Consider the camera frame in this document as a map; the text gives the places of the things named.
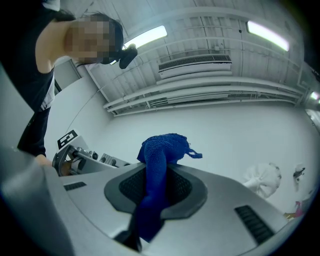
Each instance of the ceiling light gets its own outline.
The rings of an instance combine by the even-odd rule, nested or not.
[[[314,99],[314,100],[317,100],[318,99],[318,97],[319,97],[319,95],[317,94],[317,93],[315,93],[315,92],[313,92],[313,93],[311,93],[311,96],[310,96],[312,99]]]
[[[147,43],[150,43],[151,41],[157,40],[159,38],[163,38],[166,35],[167,35],[167,31],[165,29],[165,26],[163,25],[158,26],[126,42],[124,44],[124,48],[127,48],[131,44],[135,44],[135,47],[139,48]]]
[[[289,42],[285,40],[283,37],[278,35],[277,33],[273,32],[272,30],[259,25],[253,21],[248,21],[247,23],[248,32],[255,34],[259,37],[267,39],[268,41],[276,44],[277,46],[281,47],[285,51],[289,51]]]

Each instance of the blue towel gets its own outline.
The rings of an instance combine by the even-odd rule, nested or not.
[[[137,159],[146,164],[146,196],[138,205],[136,216],[139,236],[147,242],[162,226],[161,211],[170,206],[166,198],[167,163],[176,164],[185,154],[202,158],[189,147],[186,137],[176,133],[153,136],[142,143]]]

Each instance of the white wall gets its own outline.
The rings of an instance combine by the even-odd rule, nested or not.
[[[53,159],[57,152],[57,140],[72,129],[84,138],[89,149],[112,119],[102,106],[106,99],[90,77],[83,77],[59,92],[51,107],[44,146],[46,155]]]
[[[79,75],[71,60],[59,65],[55,64],[54,79],[62,90],[79,79]]]
[[[144,140],[178,133],[188,138],[202,159],[185,156],[179,164],[243,182],[248,167],[273,162],[282,182],[268,200],[282,212],[294,211],[295,201],[312,189],[319,177],[320,136],[303,109],[286,105],[230,104],[142,113],[116,117],[94,149],[136,163]],[[306,171],[299,192],[293,172],[298,163]]]

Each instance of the black vent slot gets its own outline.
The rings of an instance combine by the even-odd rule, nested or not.
[[[64,185],[64,188],[66,191],[69,191],[69,190],[75,190],[75,189],[78,189],[78,188],[81,188],[81,187],[84,187],[86,186],[87,184],[85,184],[84,182],[76,182],[76,183],[72,183],[72,184],[69,184],[69,185]]]
[[[235,208],[234,210],[258,245],[262,244],[275,234],[250,206],[245,205]]]
[[[199,62],[230,63],[231,59],[229,55],[222,55],[222,54],[187,57],[187,58],[173,60],[167,63],[160,64],[159,71],[180,66],[180,65],[187,65],[187,64],[193,64],[193,63],[199,63]]]

